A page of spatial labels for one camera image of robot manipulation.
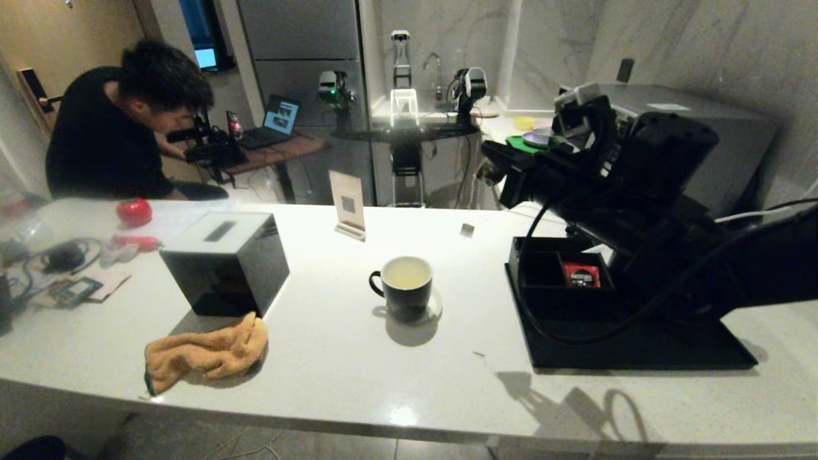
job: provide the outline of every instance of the black box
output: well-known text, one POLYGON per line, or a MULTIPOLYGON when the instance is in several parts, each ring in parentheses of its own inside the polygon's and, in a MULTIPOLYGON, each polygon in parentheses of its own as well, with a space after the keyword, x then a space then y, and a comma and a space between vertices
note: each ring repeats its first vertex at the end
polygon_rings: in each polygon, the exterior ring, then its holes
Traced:
POLYGON ((160 256, 203 316, 262 317, 290 274, 268 213, 210 213, 167 242, 160 256))

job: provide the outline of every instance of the red object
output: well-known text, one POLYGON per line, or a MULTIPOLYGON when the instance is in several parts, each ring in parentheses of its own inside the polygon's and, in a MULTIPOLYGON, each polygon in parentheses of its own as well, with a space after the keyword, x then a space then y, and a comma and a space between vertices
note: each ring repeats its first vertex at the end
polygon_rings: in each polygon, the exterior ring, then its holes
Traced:
POLYGON ((119 220, 129 227, 139 227, 149 223, 153 218, 151 204, 144 198, 135 198, 123 201, 116 206, 116 215, 119 220))
POLYGON ((122 235, 114 235, 111 240, 114 244, 120 246, 138 244, 139 252, 151 252, 160 246, 159 238, 156 237, 123 237, 122 235))
POLYGON ((565 281, 569 286, 600 287, 600 269, 593 265, 563 262, 565 281))

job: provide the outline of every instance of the floor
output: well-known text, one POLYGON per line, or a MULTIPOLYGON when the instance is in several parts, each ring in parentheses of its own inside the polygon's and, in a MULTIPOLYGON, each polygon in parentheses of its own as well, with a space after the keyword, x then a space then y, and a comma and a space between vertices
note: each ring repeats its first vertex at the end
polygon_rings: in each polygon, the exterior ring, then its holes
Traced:
POLYGON ((496 460, 478 445, 430 443, 202 422, 186 417, 136 415, 97 460, 234 458, 248 460, 496 460), (264 449, 272 443, 275 455, 264 449))

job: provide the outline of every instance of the wooden table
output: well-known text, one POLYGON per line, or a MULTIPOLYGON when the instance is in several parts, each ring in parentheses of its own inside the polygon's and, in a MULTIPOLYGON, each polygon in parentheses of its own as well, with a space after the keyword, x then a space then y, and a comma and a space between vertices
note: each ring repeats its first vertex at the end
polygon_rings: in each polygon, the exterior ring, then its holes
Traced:
POLYGON ((295 191, 293 183, 290 181, 290 174, 287 171, 287 160, 297 156, 312 155, 319 151, 331 148, 332 145, 324 139, 313 138, 304 133, 295 133, 295 136, 287 142, 280 142, 271 146, 257 149, 247 149, 239 146, 239 149, 247 157, 247 162, 241 165, 225 168, 224 173, 231 178, 237 174, 255 171, 256 169, 273 167, 281 182, 281 191, 284 193, 286 203, 295 203, 295 191))

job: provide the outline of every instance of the red package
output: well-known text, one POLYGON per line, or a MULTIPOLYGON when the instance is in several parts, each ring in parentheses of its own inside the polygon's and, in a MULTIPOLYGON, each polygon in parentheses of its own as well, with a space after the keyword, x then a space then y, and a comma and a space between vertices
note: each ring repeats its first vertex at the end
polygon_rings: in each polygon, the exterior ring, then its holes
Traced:
POLYGON ((600 287, 600 269, 593 265, 563 262, 565 282, 572 287, 600 287))

